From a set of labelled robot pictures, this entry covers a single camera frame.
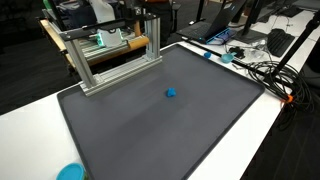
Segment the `cable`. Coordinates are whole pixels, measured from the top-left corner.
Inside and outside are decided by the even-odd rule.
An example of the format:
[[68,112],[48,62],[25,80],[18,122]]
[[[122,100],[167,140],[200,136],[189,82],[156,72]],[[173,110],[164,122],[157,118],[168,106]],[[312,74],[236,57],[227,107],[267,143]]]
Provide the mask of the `cable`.
[[286,17],[286,18],[287,18],[287,20],[288,20],[287,25],[286,25],[286,33],[287,33],[288,27],[290,27],[291,25],[289,24],[290,19],[289,19],[288,17]]
[[[257,47],[257,46],[236,46],[236,45],[225,44],[225,45],[224,45],[224,49],[225,49],[226,53],[229,52],[227,46],[239,47],[239,48],[245,48],[245,49],[255,49],[255,48]],[[265,44],[265,47],[264,47],[263,49],[255,49],[255,50],[258,50],[258,51],[262,51],[262,52],[267,53],[268,56],[269,56],[270,61],[272,62],[271,53],[270,53],[270,51],[269,51],[269,49],[268,49],[267,44]]]
[[314,39],[311,39],[311,38],[308,38],[309,40],[311,40],[311,41],[314,41],[314,42],[318,42],[318,41],[316,41],[316,40],[314,40]]
[[[280,131],[283,131],[290,126],[298,111],[312,112],[314,103],[308,85],[292,66],[286,65],[276,73],[276,76],[271,75],[278,64],[279,62],[273,61],[250,63],[248,65],[254,68],[255,71],[248,71],[248,74],[285,104],[285,114],[277,126]],[[258,75],[256,73],[257,70],[264,71],[265,75]],[[291,94],[287,92],[285,86],[292,90]]]
[[278,17],[279,16],[277,16],[276,19],[274,20],[273,25],[271,26],[271,30],[273,29],[273,26],[276,24]]

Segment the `aluminum frame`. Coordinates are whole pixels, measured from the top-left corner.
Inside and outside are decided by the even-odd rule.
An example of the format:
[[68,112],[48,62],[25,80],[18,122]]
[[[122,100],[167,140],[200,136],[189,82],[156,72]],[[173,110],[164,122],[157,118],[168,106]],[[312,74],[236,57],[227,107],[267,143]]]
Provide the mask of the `aluminum frame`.
[[[54,31],[56,31],[61,40],[64,42],[70,57],[72,58],[76,69],[82,79],[79,83],[80,87],[83,89],[86,96],[91,96],[95,93],[98,93],[105,88],[108,88],[116,83],[119,83],[135,74],[138,74],[141,71],[144,71],[154,65],[162,62],[162,57],[160,56],[160,18],[155,15],[148,14],[152,17],[151,19],[145,21],[145,34],[149,38],[149,43],[146,46],[146,55],[133,60],[129,63],[123,64],[117,68],[108,70],[106,72],[93,75],[88,61],[91,58],[86,58],[82,48],[80,46],[79,40],[77,38],[71,37],[69,35],[73,34],[74,30],[71,31],[61,31],[55,24],[49,23]],[[81,33],[83,35],[94,34],[94,31],[86,31]],[[108,49],[105,54],[113,54],[115,52],[124,50],[128,48],[128,42],[124,41],[117,47]]]

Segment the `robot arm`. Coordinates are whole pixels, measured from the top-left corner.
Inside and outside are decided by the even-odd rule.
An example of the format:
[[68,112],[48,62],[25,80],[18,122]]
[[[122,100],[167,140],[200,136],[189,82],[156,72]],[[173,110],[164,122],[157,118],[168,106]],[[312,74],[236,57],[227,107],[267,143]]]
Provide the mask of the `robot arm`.
[[[89,2],[97,17],[98,23],[115,20],[113,8],[108,3],[103,0],[90,0]],[[97,34],[99,46],[114,47],[122,43],[122,36],[119,28],[109,31],[98,29]]]

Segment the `white table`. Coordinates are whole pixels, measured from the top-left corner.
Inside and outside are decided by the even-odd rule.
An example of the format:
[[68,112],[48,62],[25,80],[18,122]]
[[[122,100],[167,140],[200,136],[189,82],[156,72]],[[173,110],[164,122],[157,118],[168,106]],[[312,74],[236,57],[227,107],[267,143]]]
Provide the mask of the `white table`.
[[[288,33],[298,36],[312,17],[312,13],[303,12],[292,18],[290,24],[293,26],[288,28]],[[258,23],[253,29],[268,33],[274,20],[275,17],[271,17],[267,24]],[[285,29],[286,24],[287,19],[279,17],[274,28]],[[317,40],[319,35],[318,28],[310,38]],[[201,55],[204,53],[185,42],[179,44]],[[314,41],[307,40],[289,64],[300,70],[314,45]],[[206,47],[219,53],[225,52],[224,47]],[[236,70],[231,64],[222,64],[218,57],[211,57],[211,60],[246,75],[244,70]],[[54,180],[65,165],[81,163],[56,96],[57,93],[0,116],[1,179]],[[263,93],[199,165],[190,179],[239,179],[280,110],[279,99],[267,91]]]

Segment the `gray mat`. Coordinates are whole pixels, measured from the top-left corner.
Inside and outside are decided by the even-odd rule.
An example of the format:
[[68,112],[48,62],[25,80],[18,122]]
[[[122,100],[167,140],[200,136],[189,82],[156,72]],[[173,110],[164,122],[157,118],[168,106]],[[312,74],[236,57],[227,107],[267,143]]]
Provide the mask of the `gray mat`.
[[[79,87],[58,95],[90,179],[186,179],[264,91],[181,46],[162,55],[92,97]],[[165,96],[169,87],[176,97]]]

